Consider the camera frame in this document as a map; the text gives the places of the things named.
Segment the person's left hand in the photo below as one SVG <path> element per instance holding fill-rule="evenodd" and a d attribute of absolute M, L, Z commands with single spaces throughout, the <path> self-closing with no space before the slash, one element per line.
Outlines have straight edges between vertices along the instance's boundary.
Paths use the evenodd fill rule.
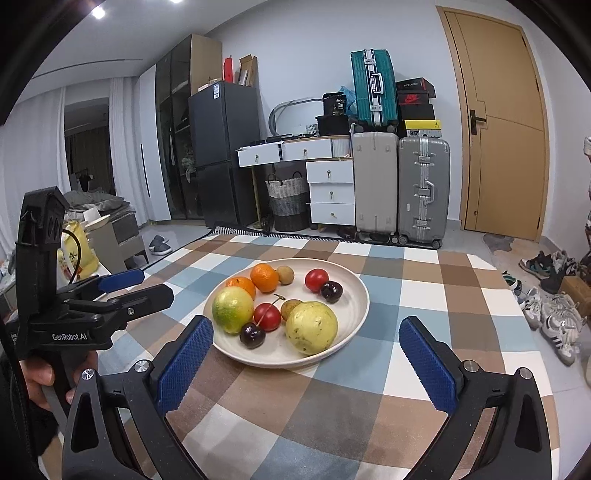
<path fill-rule="evenodd" d="M 40 359 L 26 359 L 20 361 L 20 366 L 25 379 L 29 398 L 39 407 L 50 411 L 51 407 L 43 392 L 43 387 L 52 387 L 55 374 L 52 367 Z M 96 370 L 98 367 L 98 354 L 90 351 L 84 361 L 74 370 L 73 381 L 77 385 L 82 372 L 86 369 Z"/>

